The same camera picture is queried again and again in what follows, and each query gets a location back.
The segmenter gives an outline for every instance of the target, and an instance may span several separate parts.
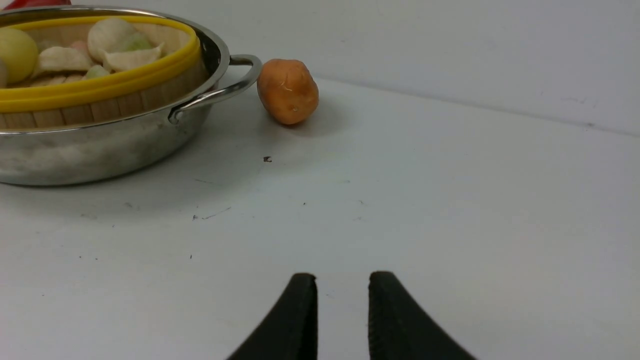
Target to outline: white table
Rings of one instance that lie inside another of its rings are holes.
[[[640,358],[638,138],[318,83],[298,129],[252,88],[143,171],[0,186],[0,358],[224,359],[312,272],[319,357],[367,359],[375,270],[480,359]]]

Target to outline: potato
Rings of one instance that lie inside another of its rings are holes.
[[[38,60],[38,46],[22,30],[0,28],[0,60],[6,67],[7,83],[19,83],[31,75]]]
[[[272,59],[258,77],[258,96],[279,123],[293,125],[309,118],[318,107],[318,86],[302,61]]]

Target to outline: white surface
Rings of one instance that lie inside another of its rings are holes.
[[[318,83],[299,129],[252,88],[144,171],[0,186],[0,357],[224,359],[312,272],[320,359],[367,359],[392,270],[480,359],[640,358],[637,138]]]
[[[203,24],[324,78],[640,135],[639,0],[78,0]]]

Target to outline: pot handle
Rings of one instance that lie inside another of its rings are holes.
[[[182,114],[187,110],[211,105],[218,101],[227,100],[237,94],[240,94],[258,80],[258,76],[262,70],[262,62],[254,55],[231,55],[229,65],[250,65],[251,68],[249,69],[249,72],[247,72],[246,75],[244,75],[237,83],[226,88],[200,94],[189,101],[175,106],[171,109],[171,113],[169,114],[169,122],[176,125],[180,122]]]

